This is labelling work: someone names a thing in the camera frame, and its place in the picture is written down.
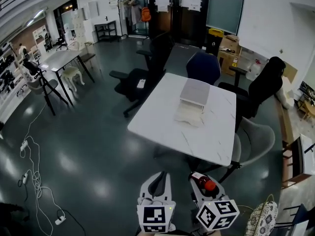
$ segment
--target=ceiling light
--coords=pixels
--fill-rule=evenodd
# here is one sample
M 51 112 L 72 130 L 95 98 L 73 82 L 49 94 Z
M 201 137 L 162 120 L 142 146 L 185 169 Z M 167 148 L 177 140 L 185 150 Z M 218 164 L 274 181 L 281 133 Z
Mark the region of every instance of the ceiling light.
M 39 12 L 37 12 L 37 14 L 35 15 L 35 17 L 34 17 L 34 18 L 39 17 L 39 15 L 40 15 L 41 13 L 43 13 L 43 11 L 44 11 L 44 10 L 40 10 Z
M 27 27 L 30 26 L 33 22 L 34 22 L 34 19 L 30 20 L 26 26 Z

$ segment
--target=orange bag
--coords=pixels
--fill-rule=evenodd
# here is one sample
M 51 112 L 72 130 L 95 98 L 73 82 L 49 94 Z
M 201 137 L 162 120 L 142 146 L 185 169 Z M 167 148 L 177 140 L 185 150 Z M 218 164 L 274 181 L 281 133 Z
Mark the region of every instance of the orange bag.
M 151 14 L 148 7 L 143 7 L 141 11 L 141 21 L 148 22 L 151 20 Z

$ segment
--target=white stool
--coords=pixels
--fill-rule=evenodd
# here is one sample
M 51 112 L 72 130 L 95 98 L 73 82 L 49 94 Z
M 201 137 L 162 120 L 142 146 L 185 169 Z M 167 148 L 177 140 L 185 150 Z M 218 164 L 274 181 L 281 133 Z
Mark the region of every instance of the white stool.
M 61 74 L 61 76 L 64 78 L 64 80 L 66 81 L 68 87 L 70 88 L 70 85 L 73 86 L 74 91 L 77 91 L 77 88 L 75 86 L 75 84 L 73 83 L 73 77 L 76 75 L 79 75 L 80 77 L 80 81 L 81 84 L 84 85 L 84 82 L 82 80 L 82 73 L 80 72 L 80 70 L 77 67 L 74 66 L 69 66 L 65 69 L 65 71 L 63 71 L 63 73 Z

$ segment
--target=clothing rack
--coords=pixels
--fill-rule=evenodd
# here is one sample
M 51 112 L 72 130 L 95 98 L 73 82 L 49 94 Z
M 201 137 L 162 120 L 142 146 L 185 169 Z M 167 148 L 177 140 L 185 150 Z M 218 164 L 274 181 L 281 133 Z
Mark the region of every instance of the clothing rack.
M 123 37 L 123 36 L 128 37 L 128 31 L 127 31 L 127 34 L 123 34 L 122 19 L 121 19 L 121 15 L 120 15 L 120 7 L 119 7 L 119 2 L 120 2 L 120 1 L 121 1 L 121 0 L 117 0 L 117 7 L 118 7 L 118 15 L 119 15 L 120 29 L 121 29 L 121 31 L 122 31 L 122 37 Z M 146 29 L 145 29 L 145 31 L 146 31 L 146 38 L 148 38 L 149 35 L 148 35 L 148 31 L 147 31 L 147 22 L 145 22 L 145 25 L 146 25 Z

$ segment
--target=red bottle cap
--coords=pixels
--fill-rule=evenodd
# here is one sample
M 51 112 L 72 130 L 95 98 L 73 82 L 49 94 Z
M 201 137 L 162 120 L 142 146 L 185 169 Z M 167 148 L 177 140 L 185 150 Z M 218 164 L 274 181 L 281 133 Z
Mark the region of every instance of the red bottle cap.
M 207 181 L 206 183 L 205 183 L 205 189 L 207 190 L 207 191 L 213 191 L 214 189 L 215 189 L 215 187 L 216 187 L 216 183 L 215 182 L 213 182 L 213 181 Z

